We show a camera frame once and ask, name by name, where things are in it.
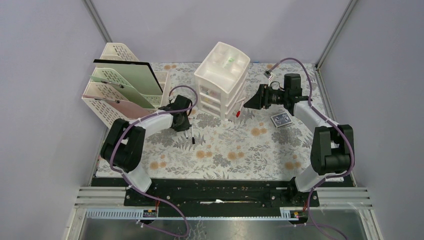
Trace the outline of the red marker pen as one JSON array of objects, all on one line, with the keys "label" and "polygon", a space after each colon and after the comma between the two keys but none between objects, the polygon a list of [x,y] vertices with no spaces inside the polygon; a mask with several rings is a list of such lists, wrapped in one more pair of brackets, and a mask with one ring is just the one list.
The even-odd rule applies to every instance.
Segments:
[{"label": "red marker pen", "polygon": [[243,107],[243,105],[244,105],[244,102],[245,102],[245,99],[246,99],[246,97],[243,97],[242,99],[240,99],[240,100],[238,100],[236,103],[237,104],[239,104],[239,108],[238,108],[238,110],[237,110],[237,112],[236,112],[236,118],[238,118],[239,116],[240,116],[240,114],[241,114],[241,111],[242,111],[242,107]]}]

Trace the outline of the white plastic drawer organizer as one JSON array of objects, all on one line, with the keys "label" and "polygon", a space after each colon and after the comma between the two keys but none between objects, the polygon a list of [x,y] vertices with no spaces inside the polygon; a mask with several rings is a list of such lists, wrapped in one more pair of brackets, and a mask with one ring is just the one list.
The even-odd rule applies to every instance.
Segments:
[{"label": "white plastic drawer organizer", "polygon": [[219,41],[194,72],[198,109],[221,120],[235,120],[250,63],[243,51]]}]

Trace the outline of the pink clipboard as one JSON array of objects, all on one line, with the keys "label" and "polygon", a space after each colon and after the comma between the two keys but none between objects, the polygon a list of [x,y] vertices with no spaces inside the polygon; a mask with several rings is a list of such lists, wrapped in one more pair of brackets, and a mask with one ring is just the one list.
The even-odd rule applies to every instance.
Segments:
[{"label": "pink clipboard", "polygon": [[114,99],[108,97],[92,96],[92,95],[83,95],[84,99],[94,100],[96,102],[102,102],[108,104],[112,109],[116,110],[123,116],[128,119],[138,119],[149,114],[152,114],[156,111],[155,108],[143,108],[134,102],[123,100],[123,99]]}]

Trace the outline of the green clipboard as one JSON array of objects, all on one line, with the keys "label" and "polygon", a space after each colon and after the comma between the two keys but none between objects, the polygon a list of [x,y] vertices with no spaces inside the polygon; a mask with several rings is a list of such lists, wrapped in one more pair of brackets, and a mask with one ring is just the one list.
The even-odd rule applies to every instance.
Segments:
[{"label": "green clipboard", "polygon": [[161,83],[148,62],[94,60],[91,81],[110,84],[127,100],[145,109],[162,103],[165,84]]}]

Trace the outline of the white binder folder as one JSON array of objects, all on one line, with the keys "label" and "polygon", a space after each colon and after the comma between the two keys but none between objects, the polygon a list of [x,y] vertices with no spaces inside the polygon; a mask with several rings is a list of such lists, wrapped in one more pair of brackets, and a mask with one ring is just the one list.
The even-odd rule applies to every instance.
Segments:
[{"label": "white binder folder", "polygon": [[163,89],[149,62],[95,59],[98,68],[110,68],[117,71],[140,94],[161,96]]}]

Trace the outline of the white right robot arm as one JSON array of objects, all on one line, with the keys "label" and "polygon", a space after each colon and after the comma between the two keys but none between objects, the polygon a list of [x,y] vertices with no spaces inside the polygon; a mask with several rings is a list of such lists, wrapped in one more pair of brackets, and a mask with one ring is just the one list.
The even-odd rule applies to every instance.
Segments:
[{"label": "white right robot arm", "polygon": [[243,106],[261,110],[271,105],[282,105],[313,134],[310,166],[294,178],[295,187],[286,193],[287,201],[299,206],[307,199],[306,192],[327,179],[341,178],[352,171],[355,163],[353,129],[320,113],[311,98],[303,95],[301,76],[297,73],[285,74],[283,87],[277,89],[271,84],[260,84],[255,95]]}]

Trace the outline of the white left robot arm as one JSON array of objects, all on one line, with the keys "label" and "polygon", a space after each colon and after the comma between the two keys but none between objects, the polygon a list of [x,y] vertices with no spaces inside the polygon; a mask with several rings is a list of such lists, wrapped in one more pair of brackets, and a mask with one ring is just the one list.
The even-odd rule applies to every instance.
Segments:
[{"label": "white left robot arm", "polygon": [[137,191],[135,197],[142,205],[148,206],[155,200],[155,192],[150,188],[152,180],[141,164],[146,138],[167,129],[175,132],[190,130],[189,113],[196,103],[177,95],[174,101],[154,113],[132,121],[118,118],[113,122],[100,157]]}]

